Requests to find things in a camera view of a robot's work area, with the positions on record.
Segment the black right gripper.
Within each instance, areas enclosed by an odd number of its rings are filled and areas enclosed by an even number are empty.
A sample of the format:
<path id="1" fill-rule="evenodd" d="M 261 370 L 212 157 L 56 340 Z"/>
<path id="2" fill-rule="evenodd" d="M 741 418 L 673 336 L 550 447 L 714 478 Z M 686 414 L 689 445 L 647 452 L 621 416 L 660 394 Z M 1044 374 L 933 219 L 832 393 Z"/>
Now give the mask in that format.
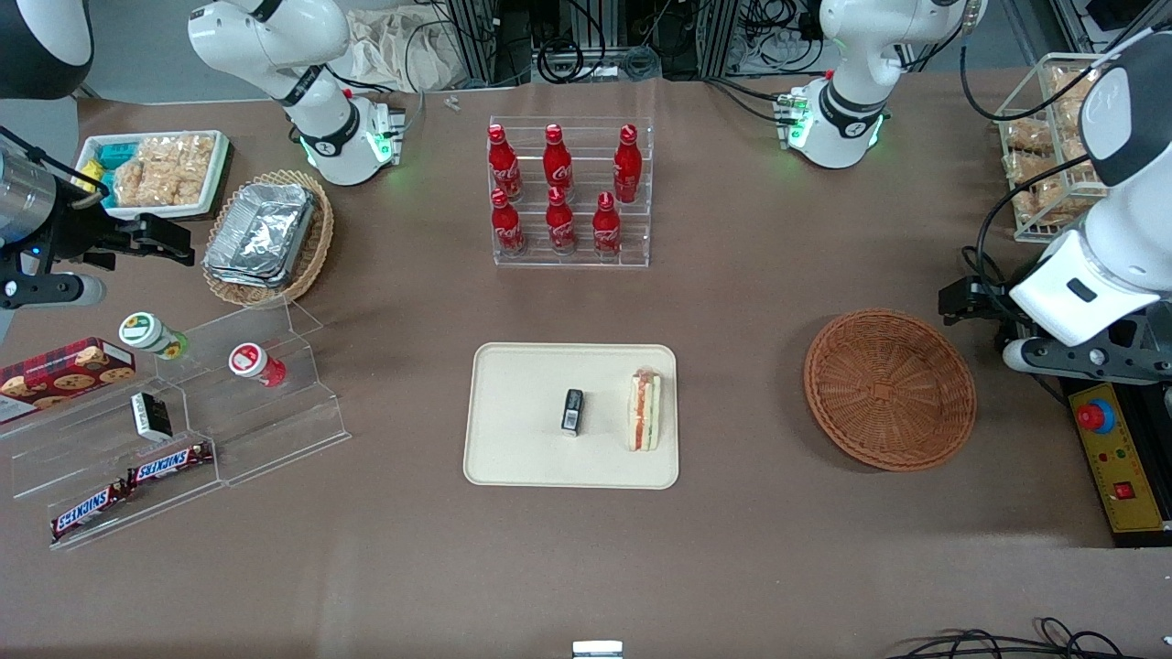
<path id="1" fill-rule="evenodd" d="M 86 254 L 97 254 L 98 267 L 105 270 L 114 269 L 114 254 L 159 257 L 195 266 L 188 229 L 158 216 L 137 216 L 134 225 L 137 246 L 132 226 L 105 213 L 101 203 L 75 209 L 70 201 L 41 201 L 35 204 L 35 271 L 47 274 L 57 261 L 81 261 Z"/>

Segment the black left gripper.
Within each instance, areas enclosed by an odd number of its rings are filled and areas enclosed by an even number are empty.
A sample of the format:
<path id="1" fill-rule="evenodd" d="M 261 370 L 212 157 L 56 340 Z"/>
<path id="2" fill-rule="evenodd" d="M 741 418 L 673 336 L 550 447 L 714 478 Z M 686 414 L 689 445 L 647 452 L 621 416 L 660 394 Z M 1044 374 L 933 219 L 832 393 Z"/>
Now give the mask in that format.
<path id="1" fill-rule="evenodd" d="M 990 320 L 1014 330 L 1038 330 L 1034 321 L 1009 295 L 1006 281 L 990 276 L 962 278 L 939 291 L 939 315 L 946 327 L 968 320 Z"/>

